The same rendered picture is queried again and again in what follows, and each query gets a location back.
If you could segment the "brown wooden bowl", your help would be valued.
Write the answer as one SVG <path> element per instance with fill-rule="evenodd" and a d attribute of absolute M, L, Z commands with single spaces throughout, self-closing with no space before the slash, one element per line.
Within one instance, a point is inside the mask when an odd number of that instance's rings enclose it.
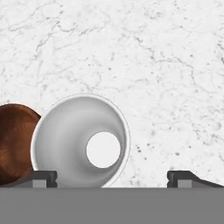
<path fill-rule="evenodd" d="M 0 186 L 31 173 L 31 140 L 39 119 L 40 115 L 25 105 L 0 106 Z"/>

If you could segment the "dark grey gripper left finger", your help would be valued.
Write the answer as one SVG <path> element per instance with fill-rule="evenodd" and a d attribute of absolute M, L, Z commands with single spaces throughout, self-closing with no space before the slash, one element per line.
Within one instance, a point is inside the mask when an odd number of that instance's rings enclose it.
<path fill-rule="evenodd" d="M 27 177 L 2 188 L 56 188 L 58 174 L 56 171 L 32 171 Z"/>

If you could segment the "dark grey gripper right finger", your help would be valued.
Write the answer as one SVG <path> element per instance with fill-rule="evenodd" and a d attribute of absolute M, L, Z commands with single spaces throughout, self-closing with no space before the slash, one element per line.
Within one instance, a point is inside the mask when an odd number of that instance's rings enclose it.
<path fill-rule="evenodd" d="M 218 185 L 197 177 L 191 171 L 168 171 L 168 188 L 224 188 L 224 185 Z"/>

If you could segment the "white cup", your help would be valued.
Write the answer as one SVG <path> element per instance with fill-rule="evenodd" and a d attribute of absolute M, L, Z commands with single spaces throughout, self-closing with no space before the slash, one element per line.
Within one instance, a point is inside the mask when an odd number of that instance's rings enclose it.
<path fill-rule="evenodd" d="M 120 144 L 114 164 L 98 168 L 87 156 L 89 139 L 113 134 Z M 96 94 L 76 94 L 59 101 L 41 116 L 31 139 L 35 171 L 56 171 L 59 188 L 109 187 L 122 173 L 130 154 L 130 130 L 121 110 Z"/>

